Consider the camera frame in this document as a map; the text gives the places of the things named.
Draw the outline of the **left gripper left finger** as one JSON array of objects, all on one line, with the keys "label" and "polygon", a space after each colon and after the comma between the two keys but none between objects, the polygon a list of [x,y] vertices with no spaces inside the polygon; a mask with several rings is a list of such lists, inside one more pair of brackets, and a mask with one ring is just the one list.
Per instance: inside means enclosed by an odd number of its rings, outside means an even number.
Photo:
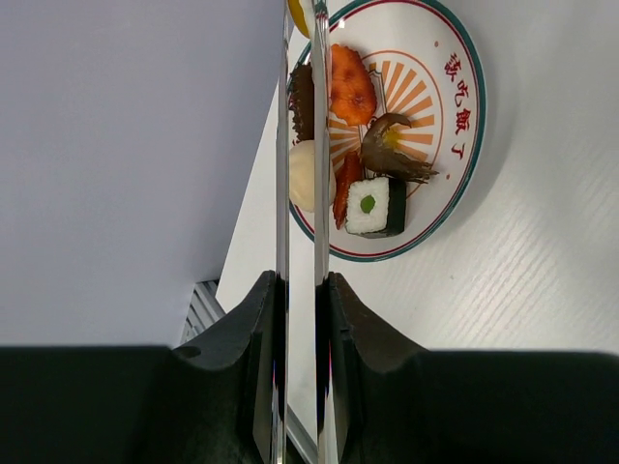
[{"label": "left gripper left finger", "polygon": [[182,346],[5,347],[5,463],[265,463],[276,276]]}]

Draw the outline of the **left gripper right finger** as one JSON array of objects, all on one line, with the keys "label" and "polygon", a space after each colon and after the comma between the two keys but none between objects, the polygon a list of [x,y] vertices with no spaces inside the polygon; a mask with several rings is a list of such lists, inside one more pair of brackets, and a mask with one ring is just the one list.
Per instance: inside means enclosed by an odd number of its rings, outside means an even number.
[{"label": "left gripper right finger", "polygon": [[618,359],[565,351],[428,350],[331,274],[343,463],[614,463]]}]

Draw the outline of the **sushi roll toy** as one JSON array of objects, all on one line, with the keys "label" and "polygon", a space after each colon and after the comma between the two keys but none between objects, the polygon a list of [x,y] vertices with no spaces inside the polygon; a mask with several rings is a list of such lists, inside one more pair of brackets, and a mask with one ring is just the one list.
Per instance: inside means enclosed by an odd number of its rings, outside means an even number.
[{"label": "sushi roll toy", "polygon": [[405,229],[407,184],[390,177],[354,182],[348,190],[344,227],[364,238],[387,238]]}]

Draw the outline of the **round printed food plate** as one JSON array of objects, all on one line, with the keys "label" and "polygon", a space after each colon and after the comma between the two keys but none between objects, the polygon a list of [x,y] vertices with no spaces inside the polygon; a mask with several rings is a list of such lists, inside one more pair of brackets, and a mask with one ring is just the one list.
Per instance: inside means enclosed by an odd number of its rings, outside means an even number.
[{"label": "round printed food plate", "polygon": [[397,150],[436,172],[425,185],[408,185],[400,234],[363,238],[330,228],[336,257],[391,259],[436,232],[466,191],[486,128],[483,67],[463,23],[439,1],[352,1],[329,25],[332,44],[359,52],[376,89],[374,115],[409,119],[409,127],[391,129]]}]

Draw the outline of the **metal food tongs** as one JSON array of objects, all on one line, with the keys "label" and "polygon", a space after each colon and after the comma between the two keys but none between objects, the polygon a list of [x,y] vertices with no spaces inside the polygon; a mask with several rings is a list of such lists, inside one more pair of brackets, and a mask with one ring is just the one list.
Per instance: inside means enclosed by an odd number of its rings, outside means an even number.
[{"label": "metal food tongs", "polygon": [[[287,93],[289,19],[283,2],[282,44],[278,82],[276,138],[276,284],[272,401],[272,463],[286,461],[287,368],[289,318],[289,121]],[[302,1],[309,30],[314,85],[314,328],[316,373],[317,460],[337,463],[337,438],[332,393],[331,303],[329,295],[330,140],[328,130],[331,91],[329,14],[325,1]]]}]

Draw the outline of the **fried egg toy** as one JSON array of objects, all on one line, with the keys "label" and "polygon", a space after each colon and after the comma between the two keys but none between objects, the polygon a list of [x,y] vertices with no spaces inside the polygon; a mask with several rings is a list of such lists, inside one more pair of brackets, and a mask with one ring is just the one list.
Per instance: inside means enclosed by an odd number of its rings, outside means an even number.
[{"label": "fried egg toy", "polygon": [[295,27],[304,37],[309,38],[310,29],[306,23],[304,2],[301,0],[288,0],[287,7]]}]

